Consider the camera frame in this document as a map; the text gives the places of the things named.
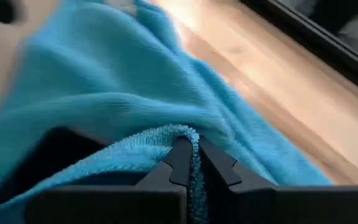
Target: microfiber towel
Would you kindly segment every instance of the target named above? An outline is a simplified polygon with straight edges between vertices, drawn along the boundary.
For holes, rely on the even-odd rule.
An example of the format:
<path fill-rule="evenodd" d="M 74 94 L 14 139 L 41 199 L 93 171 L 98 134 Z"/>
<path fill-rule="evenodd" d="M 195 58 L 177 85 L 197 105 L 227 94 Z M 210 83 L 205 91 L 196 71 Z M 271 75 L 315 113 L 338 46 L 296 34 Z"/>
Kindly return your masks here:
<path fill-rule="evenodd" d="M 0 222 L 22 222 L 25 200 L 47 187 L 92 172 L 149 171 L 177 134 L 194 143 L 205 135 L 276 184 L 331 183 L 213 69 L 184 52 L 161 9 L 121 3 L 64 0 L 21 43 L 14 83 L 0 102 L 0 184 L 54 127 L 117 143 L 0 205 Z M 203 209 L 194 211 L 205 222 Z"/>

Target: black plastic frame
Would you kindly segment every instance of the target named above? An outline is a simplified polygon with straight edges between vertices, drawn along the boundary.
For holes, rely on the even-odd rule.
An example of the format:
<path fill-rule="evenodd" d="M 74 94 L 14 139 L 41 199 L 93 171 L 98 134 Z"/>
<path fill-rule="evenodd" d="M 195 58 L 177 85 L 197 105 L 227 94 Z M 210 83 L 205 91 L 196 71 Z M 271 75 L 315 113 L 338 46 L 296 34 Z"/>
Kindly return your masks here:
<path fill-rule="evenodd" d="M 358 54 L 278 0 L 240 0 L 358 86 Z"/>

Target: towel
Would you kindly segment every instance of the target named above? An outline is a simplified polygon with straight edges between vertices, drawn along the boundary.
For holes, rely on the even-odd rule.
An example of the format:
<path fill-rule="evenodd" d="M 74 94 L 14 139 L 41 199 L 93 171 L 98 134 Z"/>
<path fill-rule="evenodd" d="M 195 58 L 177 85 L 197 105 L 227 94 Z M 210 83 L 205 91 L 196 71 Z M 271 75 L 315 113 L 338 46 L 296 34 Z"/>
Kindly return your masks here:
<path fill-rule="evenodd" d="M 1 223 L 22 223 L 25 201 L 42 189 L 92 172 L 149 171 L 178 134 L 193 144 L 205 135 L 276 184 L 331 183 L 212 68 L 186 54 L 168 17 L 145 1 L 63 0 L 21 49 L 0 102 L 0 185 L 54 127 L 116 143 L 0 205 Z M 197 204 L 204 199 L 196 198 L 193 216 L 205 223 Z"/>

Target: wooden surface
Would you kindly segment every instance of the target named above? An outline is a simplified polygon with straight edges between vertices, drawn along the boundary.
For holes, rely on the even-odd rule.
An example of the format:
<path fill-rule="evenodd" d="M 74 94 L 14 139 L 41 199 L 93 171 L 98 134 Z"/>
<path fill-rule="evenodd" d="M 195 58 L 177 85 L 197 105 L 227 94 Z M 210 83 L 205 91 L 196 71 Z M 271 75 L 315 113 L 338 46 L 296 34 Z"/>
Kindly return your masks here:
<path fill-rule="evenodd" d="M 338 184 L 358 184 L 358 87 L 234 0 L 153 0 L 187 51 L 207 61 Z M 0 25 L 0 95 L 18 41 L 56 6 L 25 0 L 22 22 Z"/>

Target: light wood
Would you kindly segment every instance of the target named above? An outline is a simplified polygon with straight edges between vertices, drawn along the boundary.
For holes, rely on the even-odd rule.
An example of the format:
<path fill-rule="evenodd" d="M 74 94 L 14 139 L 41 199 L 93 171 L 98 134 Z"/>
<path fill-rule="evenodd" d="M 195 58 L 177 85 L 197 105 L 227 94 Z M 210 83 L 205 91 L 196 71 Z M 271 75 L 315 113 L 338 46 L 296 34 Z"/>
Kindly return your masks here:
<path fill-rule="evenodd" d="M 30 14 L 16 24 L 21 31 L 0 26 L 6 60 L 56 5 L 42 2 L 25 0 Z M 187 51 L 214 67 L 328 177 L 358 184 L 358 87 L 237 1 L 153 2 L 171 17 Z M 11 64 L 0 63 L 0 89 Z"/>

